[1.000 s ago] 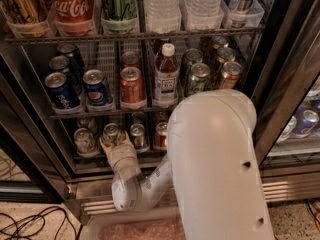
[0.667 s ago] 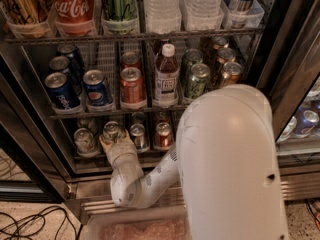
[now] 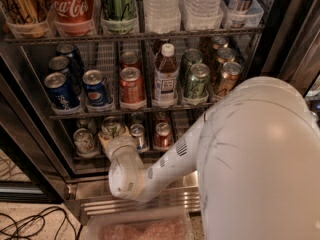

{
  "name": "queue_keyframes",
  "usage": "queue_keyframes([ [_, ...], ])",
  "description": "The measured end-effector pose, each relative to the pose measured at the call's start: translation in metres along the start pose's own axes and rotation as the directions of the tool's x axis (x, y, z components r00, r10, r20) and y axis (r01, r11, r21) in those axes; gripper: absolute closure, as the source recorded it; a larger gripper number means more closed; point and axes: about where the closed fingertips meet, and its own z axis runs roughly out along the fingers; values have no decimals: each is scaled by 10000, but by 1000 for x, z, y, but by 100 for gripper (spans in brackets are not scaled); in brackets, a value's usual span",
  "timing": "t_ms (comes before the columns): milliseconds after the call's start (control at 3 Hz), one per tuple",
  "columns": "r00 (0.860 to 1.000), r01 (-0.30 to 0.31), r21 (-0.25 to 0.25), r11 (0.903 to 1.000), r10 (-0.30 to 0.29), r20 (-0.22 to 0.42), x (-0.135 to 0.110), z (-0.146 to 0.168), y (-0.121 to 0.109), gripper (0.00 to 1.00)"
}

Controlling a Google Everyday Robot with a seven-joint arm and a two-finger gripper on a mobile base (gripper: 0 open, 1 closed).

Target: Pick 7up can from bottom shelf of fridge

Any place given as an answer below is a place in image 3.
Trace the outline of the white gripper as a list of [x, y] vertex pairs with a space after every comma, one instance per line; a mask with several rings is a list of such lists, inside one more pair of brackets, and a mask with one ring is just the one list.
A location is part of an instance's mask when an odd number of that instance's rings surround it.
[[105, 151], [106, 156], [110, 161], [114, 160], [121, 154], [135, 154], [137, 152], [136, 144], [129, 128], [124, 125], [120, 131], [120, 135], [111, 140], [105, 139], [101, 132], [98, 133], [98, 138], [102, 147]]

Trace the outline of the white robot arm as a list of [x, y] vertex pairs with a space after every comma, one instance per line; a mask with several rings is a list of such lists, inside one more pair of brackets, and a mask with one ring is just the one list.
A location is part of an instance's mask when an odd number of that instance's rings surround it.
[[242, 82], [150, 167], [129, 136], [103, 148], [118, 198], [147, 202], [196, 173], [206, 240], [320, 240], [320, 130], [282, 80]]

